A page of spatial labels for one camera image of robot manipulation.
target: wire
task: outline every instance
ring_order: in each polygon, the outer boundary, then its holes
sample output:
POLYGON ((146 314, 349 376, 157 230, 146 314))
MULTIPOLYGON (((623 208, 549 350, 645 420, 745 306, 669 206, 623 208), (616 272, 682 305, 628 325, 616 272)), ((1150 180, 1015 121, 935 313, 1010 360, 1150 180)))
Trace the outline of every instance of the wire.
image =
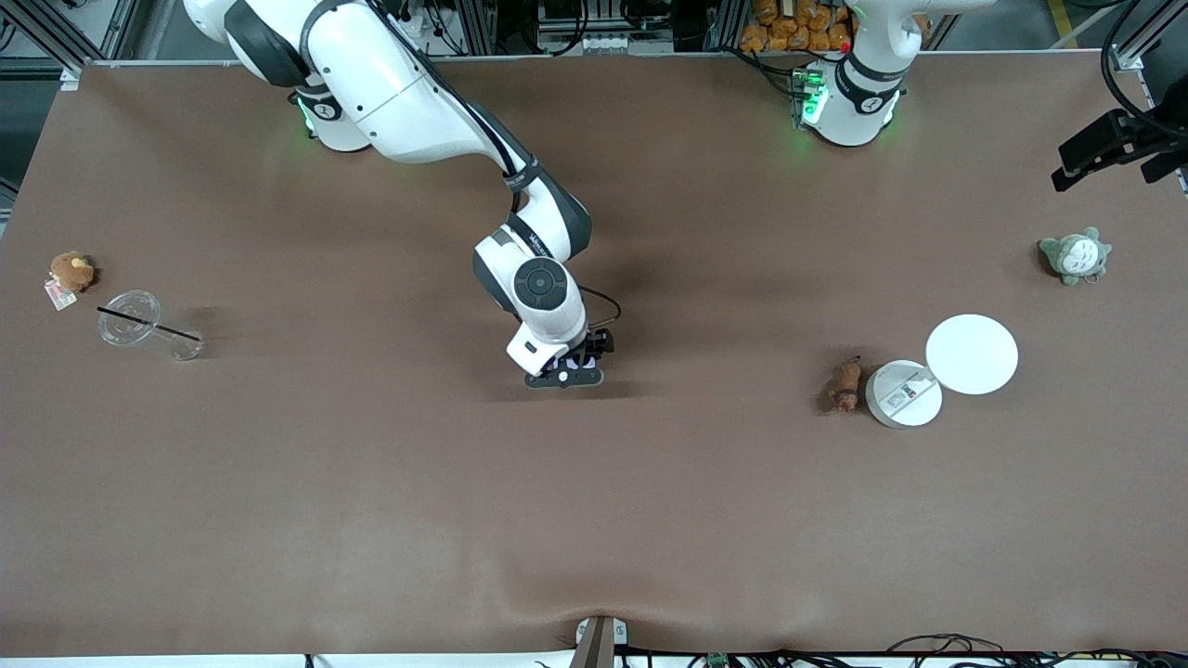
POLYGON ((672 25, 672 13, 671 12, 669 12, 668 17, 665 17, 665 18, 663 18, 663 19, 653 23, 653 24, 649 24, 647 19, 645 19, 643 14, 640 14, 638 18, 630 15, 628 12, 627 12, 627 6, 628 5, 631 5, 631 0, 620 0, 620 2, 619 2, 619 15, 623 18, 623 20, 627 21, 627 24, 631 25, 631 27, 633 27, 636 30, 662 30, 662 29, 665 29, 665 27, 669 27, 670 25, 672 25))
POLYGON ((1117 7, 1118 5, 1123 5, 1125 2, 1126 0, 1110 0, 1108 2, 1080 2, 1079 0, 1064 0, 1066 5, 1080 7, 1081 10, 1089 10, 1091 12, 1105 10, 1106 7, 1117 7))
MULTIPOLYGON (((734 53, 739 58, 742 58, 742 61, 745 61, 747 64, 751 64, 751 58, 747 57, 746 51, 741 51, 741 50, 735 49, 733 46, 714 46, 713 49, 710 49, 710 51, 723 51, 726 53, 734 53)), ((809 49, 788 49, 785 51, 772 51, 772 53, 808 53, 809 56, 813 56, 814 58, 817 58, 820 61, 824 61, 827 63, 840 63, 840 62, 842 62, 842 61, 846 59, 845 57, 841 57, 841 58, 829 58, 829 57, 826 57, 824 53, 817 53, 816 51, 813 51, 813 50, 809 50, 809 49)), ((754 56, 756 56, 756 58, 759 57, 758 53, 754 53, 754 56)), ((773 68, 771 65, 763 65, 763 68, 766 69, 767 71, 781 73, 781 74, 785 74, 785 73, 790 74, 792 71, 790 69, 785 70, 785 69, 773 68)))
MULTIPOLYGON (((715 48, 713 50, 714 51, 723 51, 726 53, 733 53, 734 56, 737 56, 744 63, 751 65, 752 68, 756 68, 757 70, 759 70, 763 74, 764 78, 767 80, 767 83, 770 83, 772 88, 775 88, 776 90, 778 90, 781 95, 784 95, 786 97, 796 97, 797 96, 797 94, 795 92, 792 92, 789 88, 784 88, 783 86, 781 86, 779 81, 777 81, 776 78, 773 78, 773 76, 783 76, 785 78, 790 77, 790 76, 792 76, 792 70, 771 67, 769 64, 765 64, 765 63, 760 62, 758 53, 751 53, 748 56, 746 53, 746 51, 740 51, 739 49, 735 49, 733 46, 718 46, 718 48, 715 48)), ((815 52, 808 51, 805 49, 796 49, 796 51, 802 51, 804 53, 817 56, 820 59, 829 62, 829 63, 840 62, 840 61, 833 61, 833 59, 826 58, 826 57, 821 56, 820 53, 815 53, 815 52)))
POLYGON ((589 5, 586 4, 586 0, 574 0, 574 2, 581 5, 581 11, 576 12, 576 17, 574 18, 574 37, 569 40, 569 45, 554 53, 554 56, 564 56, 574 46, 577 46, 582 38, 586 37, 586 27, 590 25, 589 5))
POLYGON ((8 19, 0 18, 0 51, 4 51, 12 45, 12 40, 17 37, 17 26, 8 23, 8 19))
POLYGON ((533 20, 537 24, 539 24, 539 19, 537 17, 533 17, 529 12, 530 10, 529 5, 532 5, 535 7, 536 0, 524 0, 524 4, 520 5, 520 20, 519 20, 520 39, 524 40, 524 45, 527 46, 527 50, 530 52, 537 55, 544 53, 544 51, 541 50, 541 46, 536 43, 536 37, 532 37, 532 34, 529 32, 529 27, 532 26, 533 20))
MULTIPOLYGON (((429 14, 429 23, 432 24, 434 32, 436 33, 437 31, 441 31, 442 42, 444 42, 446 45, 449 46, 450 51, 454 51, 454 53, 459 56, 466 56, 466 51, 457 44, 457 42, 454 42, 454 37, 450 36, 449 26, 442 18, 442 8, 437 4, 437 0, 428 0, 425 2, 425 13, 429 14)), ((454 12, 453 17, 457 17, 456 11, 454 12)))
POLYGON ((1126 5, 1126 8, 1123 10, 1121 14, 1118 17, 1118 20, 1116 20, 1113 26, 1110 27, 1110 32, 1106 33, 1106 39, 1101 43, 1101 78, 1105 80, 1106 88, 1110 89, 1110 94, 1114 96, 1114 100, 1117 100, 1118 103, 1130 113, 1130 115, 1156 130, 1164 132, 1165 134, 1170 134, 1177 140, 1184 141, 1188 140, 1188 131, 1186 131, 1182 126, 1175 127, 1165 124, 1143 109, 1139 109, 1138 106, 1130 101, 1130 97, 1126 97, 1126 95, 1121 92, 1121 88, 1118 87, 1118 82, 1113 77, 1113 69, 1110 67, 1110 52, 1113 50, 1113 42, 1118 37, 1118 31, 1121 30, 1121 24, 1126 23, 1126 19, 1130 18, 1130 15, 1135 12, 1135 7, 1137 7, 1140 1, 1142 0, 1130 0, 1130 4, 1126 5))
POLYGON ((609 295, 606 295, 604 292, 599 292, 598 290, 594 290, 593 288, 587 288, 587 286, 582 285, 581 283, 577 284, 577 289, 581 290, 582 292, 588 292, 590 295, 594 295, 595 297, 601 297, 602 300, 606 300, 611 305, 614 307, 614 315, 612 315, 611 317, 608 317, 606 320, 600 320, 600 321, 595 322, 594 324, 590 324, 590 329, 599 329, 599 328, 606 327, 606 326, 613 323, 614 321, 619 320, 619 317, 623 316, 623 307, 619 304, 619 302, 617 302, 614 300, 614 297, 612 297, 609 295))
POLYGON ((942 647, 941 649, 935 650, 937 653, 944 651, 954 642, 961 642, 961 643, 963 643, 966 645, 966 651, 973 651, 973 645, 975 643, 980 644, 980 645, 988 647, 988 648, 991 648, 993 650, 997 650, 997 651, 1005 651, 1003 649, 1003 645, 1000 645, 1000 644, 998 644, 996 642, 986 641, 986 639, 982 639, 982 638, 975 638, 973 636, 966 636, 963 634, 928 634, 928 635, 923 635, 923 636, 911 636, 910 638, 904 638, 904 639, 895 643, 893 645, 889 647, 886 650, 887 651, 896 651, 901 647, 903 647, 905 644, 910 644, 910 643, 917 642, 917 641, 948 641, 947 643, 944 643, 944 647, 942 647))

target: black straw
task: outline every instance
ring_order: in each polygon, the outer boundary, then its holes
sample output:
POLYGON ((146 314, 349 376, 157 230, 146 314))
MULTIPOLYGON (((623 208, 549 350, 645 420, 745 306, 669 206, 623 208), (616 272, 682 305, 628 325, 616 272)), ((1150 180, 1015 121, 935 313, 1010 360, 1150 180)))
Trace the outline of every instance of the black straw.
POLYGON ((164 324, 153 324, 152 322, 148 322, 147 320, 140 320, 139 317, 137 317, 134 315, 128 315, 126 313, 120 313, 118 310, 112 310, 112 309, 109 309, 107 307, 95 307, 95 308, 97 308, 102 313, 106 313, 107 315, 114 315, 116 317, 122 317, 124 320, 131 320, 132 322, 139 322, 140 324, 147 324, 148 327, 156 327, 157 329, 160 329, 163 332, 169 332, 170 334, 177 334, 178 336, 182 336, 184 339, 189 339, 191 341, 197 341, 200 344, 202 342, 202 339, 198 339, 194 334, 187 334, 185 332, 178 332, 177 329, 173 329, 171 327, 165 327, 164 324))

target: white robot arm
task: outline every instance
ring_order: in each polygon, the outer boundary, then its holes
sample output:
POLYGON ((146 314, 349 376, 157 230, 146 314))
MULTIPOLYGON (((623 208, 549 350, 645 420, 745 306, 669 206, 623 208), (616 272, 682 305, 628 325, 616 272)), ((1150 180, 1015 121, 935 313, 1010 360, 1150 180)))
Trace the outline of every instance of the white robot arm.
POLYGON ((563 264, 589 244, 589 214, 493 115, 459 96, 375 0, 185 0, 185 8, 257 76, 295 88, 330 149, 374 146, 400 163, 494 160, 513 206, 475 247, 473 269, 520 320, 507 354, 530 386, 601 383, 596 359, 613 342, 589 327, 563 264), (522 195, 527 203, 517 210, 522 195))
POLYGON ((959 14, 994 0, 846 0, 858 17, 853 49, 839 61, 819 61, 810 69, 821 75, 802 120, 821 137, 841 146, 874 139, 891 121, 899 100, 899 83, 921 48, 914 14, 959 14))

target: small figurine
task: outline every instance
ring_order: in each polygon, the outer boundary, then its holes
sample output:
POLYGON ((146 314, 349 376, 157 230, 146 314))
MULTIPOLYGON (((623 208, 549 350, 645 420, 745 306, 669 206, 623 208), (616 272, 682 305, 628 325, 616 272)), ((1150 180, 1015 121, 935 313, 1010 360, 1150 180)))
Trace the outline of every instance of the small figurine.
POLYGON ((1048 256, 1048 263, 1060 273, 1064 285, 1076 285, 1082 277, 1087 283, 1097 283, 1105 276, 1106 256, 1113 250, 1113 246, 1098 239, 1098 228, 1086 227, 1085 234, 1069 234, 1059 241, 1043 239, 1040 250, 1048 256))
POLYGON ((71 251, 53 258, 50 276, 62 289, 81 292, 95 281, 95 267, 90 266, 82 253, 71 251))
POLYGON ((861 355, 852 358, 841 365, 841 378, 829 390, 829 397, 838 402, 839 412, 851 412, 858 408, 858 382, 862 377, 862 367, 858 366, 861 355))

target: clear plastic cup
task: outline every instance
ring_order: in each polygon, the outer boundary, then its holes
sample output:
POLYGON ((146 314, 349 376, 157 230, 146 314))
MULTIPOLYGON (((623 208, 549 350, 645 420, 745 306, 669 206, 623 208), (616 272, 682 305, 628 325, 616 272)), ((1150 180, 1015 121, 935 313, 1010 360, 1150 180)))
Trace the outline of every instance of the clear plastic cup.
POLYGON ((128 316, 99 314, 99 335, 115 347, 143 348, 177 361, 202 352, 197 329, 177 319, 165 320, 160 301, 151 292, 129 290, 108 302, 107 309, 128 316))

